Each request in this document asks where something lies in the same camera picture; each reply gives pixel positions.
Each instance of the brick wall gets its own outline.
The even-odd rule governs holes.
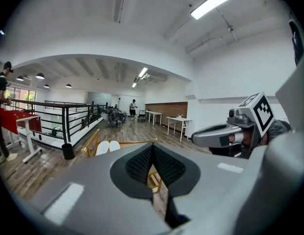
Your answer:
[[[168,126],[168,119],[166,117],[177,117],[178,114],[183,118],[187,117],[187,102],[178,102],[178,103],[160,103],[160,104],[146,104],[145,109],[152,112],[160,112],[162,116],[162,125]],[[156,123],[159,124],[160,116],[156,117]],[[176,130],[181,131],[181,123],[176,122]]]

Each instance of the black shirt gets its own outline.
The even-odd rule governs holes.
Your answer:
[[[0,78],[0,91],[6,91],[7,80],[5,77]]]

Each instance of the black and white marker cube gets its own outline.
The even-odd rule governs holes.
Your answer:
[[[241,114],[247,115],[251,121],[257,124],[261,137],[264,136],[275,119],[274,112],[264,92],[249,96],[238,106]]]

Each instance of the black railing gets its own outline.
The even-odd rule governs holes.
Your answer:
[[[75,105],[86,105],[86,104],[83,104],[83,103],[70,103],[70,102],[60,102],[60,101],[48,101],[48,100],[45,100],[45,103],[47,104],[75,104]],[[55,110],[55,107],[54,106],[45,106],[45,109],[53,109]],[[79,107],[76,107],[76,108],[71,108],[70,111],[76,111],[78,112],[79,111]]]
[[[41,113],[41,114],[61,117],[62,121],[57,122],[57,121],[42,119],[42,116],[41,116],[42,122],[59,124],[58,127],[61,127],[61,129],[56,129],[56,127],[50,128],[50,127],[41,125],[42,129],[51,130],[51,132],[43,133],[43,132],[33,131],[33,135],[35,135],[35,133],[38,133],[38,134],[41,134],[44,136],[49,136],[49,137],[56,138],[56,139],[63,139],[64,143],[67,143],[67,140],[68,140],[68,142],[71,142],[71,136],[73,136],[75,133],[81,131],[85,127],[89,127],[90,124],[97,121],[101,117],[100,113],[108,107],[108,103],[106,103],[106,105],[94,105],[94,104],[78,104],[78,103],[63,104],[63,102],[60,102],[58,104],[56,101],[52,101],[52,103],[46,103],[47,101],[45,101],[45,103],[40,103],[40,102],[23,101],[23,100],[17,100],[17,99],[12,99],[11,101],[16,102],[16,103],[24,103],[24,104],[31,105],[31,109],[24,109],[24,108],[14,106],[14,108],[17,108],[17,109],[25,111],[25,112],[29,112],[29,113],[33,113],[33,114]],[[35,110],[34,106],[44,106],[47,109],[52,108],[54,110],[59,109],[59,110],[61,110],[62,113],[56,114],[56,113],[37,111],[37,110]],[[78,113],[86,113],[86,114],[82,117],[78,117],[78,118],[69,120],[69,117],[71,117],[72,115],[78,114]],[[81,119],[81,121],[79,123],[70,127],[71,122],[79,120],[79,119]],[[77,130],[74,130],[74,132],[71,133],[71,130],[73,130],[75,127],[77,127],[79,125],[81,125],[81,127],[78,128]],[[58,137],[57,132],[63,133],[63,136]]]

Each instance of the white desk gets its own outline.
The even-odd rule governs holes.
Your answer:
[[[148,115],[148,122],[150,122],[150,117],[151,117],[151,114],[153,115],[153,125],[155,123],[155,115],[161,115],[161,120],[160,120],[160,125],[162,124],[162,113],[159,113],[159,112],[151,112],[151,111],[145,111],[147,112],[149,115]]]
[[[169,125],[171,123],[175,123],[174,127],[173,127],[173,133],[175,134],[175,130],[176,130],[176,121],[179,121],[182,123],[181,125],[181,135],[180,135],[180,142],[182,140],[182,133],[183,133],[183,129],[189,128],[190,125],[190,121],[192,121],[191,119],[188,118],[183,118],[183,117],[167,117],[168,118],[168,131],[167,131],[167,135],[169,135]]]
[[[19,122],[19,121],[24,121],[25,122],[26,140],[27,140],[27,143],[28,143],[28,146],[29,146],[29,150],[30,150],[30,155],[27,156],[23,160],[23,162],[25,164],[28,163],[28,160],[30,160],[35,154],[37,154],[39,151],[42,150],[41,147],[38,147],[36,150],[34,150],[33,145],[32,145],[32,140],[31,140],[32,131],[30,131],[29,120],[31,120],[33,118],[40,118],[40,116],[33,116],[33,117],[21,118],[21,119],[16,120],[16,122]]]

